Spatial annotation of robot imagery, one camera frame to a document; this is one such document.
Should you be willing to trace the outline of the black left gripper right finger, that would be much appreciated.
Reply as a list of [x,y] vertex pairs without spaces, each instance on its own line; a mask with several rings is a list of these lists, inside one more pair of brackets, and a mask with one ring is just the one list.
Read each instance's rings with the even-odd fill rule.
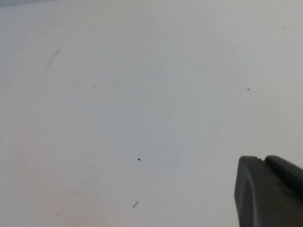
[[303,169],[279,157],[270,155],[264,160],[264,200],[267,203],[297,203],[303,201]]

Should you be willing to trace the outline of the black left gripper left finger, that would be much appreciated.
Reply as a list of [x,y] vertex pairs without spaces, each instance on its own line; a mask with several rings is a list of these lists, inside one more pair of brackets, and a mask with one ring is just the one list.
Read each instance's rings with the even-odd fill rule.
[[234,190],[235,204],[241,227],[301,227],[303,202],[267,203],[265,163],[253,156],[239,158]]

